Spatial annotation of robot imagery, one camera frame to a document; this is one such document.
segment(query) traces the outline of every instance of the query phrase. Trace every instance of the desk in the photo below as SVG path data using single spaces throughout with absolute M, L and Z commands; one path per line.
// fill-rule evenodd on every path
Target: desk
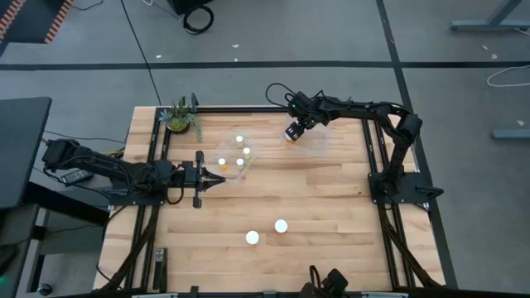
M 135 108 L 124 160 L 147 159 L 155 111 Z M 327 153 L 300 158 L 279 141 L 285 117 L 199 113 L 202 143 L 193 127 L 185 135 L 171 135 L 168 159 L 173 163 L 193 161 L 197 150 L 207 159 L 233 128 L 253 138 L 259 151 L 239 185 L 218 185 L 203 194 L 202 209 L 193 209 L 192 190 L 178 205 L 161 207 L 154 247 L 168 248 L 169 292 L 189 292 L 191 286 L 199 286 L 200 292 L 299 291 L 309 281 L 310 265 L 322 276 L 338 268 L 349 280 L 348 291 L 391 290 L 378 211 L 370 199 L 361 121 L 334 121 Z M 155 159 L 161 156 L 164 131 L 161 127 Z M 376 140 L 373 127 L 371 132 Z M 393 148 L 390 139 L 387 148 Z M 405 167 L 416 168 L 411 154 Z M 171 200 L 179 196 L 180 190 L 169 191 Z M 109 223 L 99 262 L 105 274 L 112 275 L 128 255 L 136 214 L 137 207 L 129 206 Z M 444 283 L 427 213 L 402 204 L 401 214 L 412 253 L 433 279 Z M 277 219 L 288 222 L 286 233 L 274 231 Z M 249 230 L 259 232 L 258 245 L 246 244 Z M 396 263 L 404 285 L 400 257 Z M 140 257 L 133 287 L 139 286 L 142 264 Z M 94 288 L 105 283 L 96 276 Z
M 17 293 L 31 239 L 44 238 L 46 228 L 35 225 L 39 207 L 107 223 L 107 212 L 28 181 L 50 105 L 49 98 L 0 100 L 0 245 L 17 243 L 17 255 L 0 278 L 2 298 Z M 36 260 L 26 291 L 36 291 L 39 282 L 44 255 Z

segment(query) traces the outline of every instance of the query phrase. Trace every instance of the ping pong ball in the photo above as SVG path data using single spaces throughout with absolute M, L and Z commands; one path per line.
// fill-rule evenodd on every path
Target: ping pong ball
M 287 221 L 283 219 L 279 219 L 274 224 L 274 228 L 276 229 L 276 232 L 278 233 L 285 233 L 287 231 Z
M 259 241 L 259 234 L 256 231 L 250 231 L 247 233 L 247 243 L 254 245 Z

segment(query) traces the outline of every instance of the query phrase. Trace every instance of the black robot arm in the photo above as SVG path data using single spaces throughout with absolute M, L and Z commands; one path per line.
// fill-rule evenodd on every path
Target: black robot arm
M 48 149 L 42 157 L 44 170 L 69 170 L 79 168 L 127 184 L 128 193 L 150 196 L 165 192 L 167 188 L 195 188 L 194 207 L 200 208 L 200 192 L 223 183 L 224 177 L 209 173 L 204 167 L 204 153 L 195 154 L 193 161 L 183 161 L 175 166 L 170 161 L 126 162 L 106 156 L 75 140 L 48 141 Z
M 395 146 L 388 166 L 385 166 L 379 177 L 378 187 L 386 196 L 394 196 L 399 192 L 405 155 L 422 126 L 422 120 L 416 114 L 396 103 L 354 103 L 324 94 L 310 99 L 302 92 L 292 96 L 287 107 L 289 115 L 297 120 L 286 130 L 287 137 L 293 141 L 306 129 L 312 129 L 318 123 L 326 126 L 337 118 L 369 119 L 379 123 Z M 388 117 L 390 114 L 401 118 L 396 127 Z

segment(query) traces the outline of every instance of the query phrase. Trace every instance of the concrete floor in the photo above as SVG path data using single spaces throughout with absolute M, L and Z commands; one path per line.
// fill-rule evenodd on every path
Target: concrete floor
M 85 7 L 93 1 L 76 4 Z M 515 31 L 449 31 L 451 20 L 484 18 L 499 2 L 385 0 L 384 4 L 401 61 L 529 61 L 530 36 Z M 200 36 L 185 34 L 175 18 L 141 0 L 125 3 L 150 63 L 236 58 L 390 61 L 372 0 L 334 0 L 326 5 L 317 0 L 214 1 L 210 7 L 215 23 Z M 168 7 L 165 1 L 157 3 Z M 530 2 L 524 2 L 513 17 L 528 19 L 529 13 Z M 0 57 L 0 65 L 100 63 L 143 63 L 116 0 L 86 12 L 72 10 L 50 45 L 9 44 Z M 530 87 L 490 88 L 485 80 L 498 70 L 408 69 L 404 74 L 415 112 L 424 120 L 422 140 L 434 183 L 446 191 L 439 205 L 459 287 L 530 293 L 530 218 L 525 214 L 530 142 L 489 138 L 493 128 L 518 128 L 518 121 L 530 124 Z M 152 74 L 164 104 L 191 92 L 202 104 L 265 104 L 265 88 L 275 81 L 308 94 L 324 89 L 329 95 L 351 95 L 359 101 L 401 101 L 391 68 L 175 69 Z M 499 81 L 529 82 L 530 71 L 507 74 Z M 0 99 L 52 97 L 46 129 L 79 137 L 123 140 L 133 107 L 157 105 L 146 70 L 0 71 L 0 90 Z M 118 147 L 82 143 L 96 150 Z M 62 189 L 38 172 L 31 179 Z M 108 185 L 108 181 L 98 178 L 90 185 Z M 101 203 L 100 198 L 92 202 Z M 88 230 L 69 237 L 101 240 L 100 234 Z M 55 287 L 54 296 L 89 291 L 98 258 L 97 250 L 50 257 L 41 281 Z

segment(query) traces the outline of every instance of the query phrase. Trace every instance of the wooden table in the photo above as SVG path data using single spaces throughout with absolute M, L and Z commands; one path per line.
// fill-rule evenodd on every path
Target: wooden table
M 154 114 L 155 108 L 135 109 L 125 161 L 147 159 Z M 311 158 L 299 157 L 280 141 L 285 117 L 284 113 L 201 113 L 202 143 L 197 142 L 194 128 L 171 136 L 168 159 L 174 163 L 193 161 L 197 150 L 208 158 L 231 129 L 247 132 L 259 152 L 241 183 L 218 185 L 204 193 L 202 209 L 193 209 L 192 190 L 186 190 L 178 205 L 161 208 L 155 249 L 168 248 L 168 291 L 189 292 L 191 286 L 203 292 L 299 291 L 309 281 L 310 265 L 322 278 L 332 268 L 339 269 L 349 280 L 348 291 L 391 290 L 378 212 L 370 199 L 360 120 L 334 121 L 327 152 Z M 376 140 L 373 127 L 371 132 Z M 164 128 L 159 133 L 160 143 Z M 392 152 L 390 139 L 387 147 Z M 160 153 L 158 146 L 155 159 Z M 379 154 L 377 161 L 382 169 Z M 415 170 L 410 154 L 405 167 Z M 178 199 L 180 190 L 170 190 L 169 196 Z M 129 206 L 108 225 L 99 262 L 107 275 L 129 253 L 136 213 L 137 207 Z M 409 204 L 401 205 L 401 213 L 410 250 L 431 277 L 443 283 L 427 213 Z M 288 222 L 286 233 L 275 232 L 277 219 Z M 245 241 L 250 230 L 259 232 L 255 246 Z M 397 249 L 394 253 L 404 285 L 402 261 Z M 139 286 L 142 264 L 140 256 L 134 286 Z M 94 287 L 105 282 L 97 275 Z

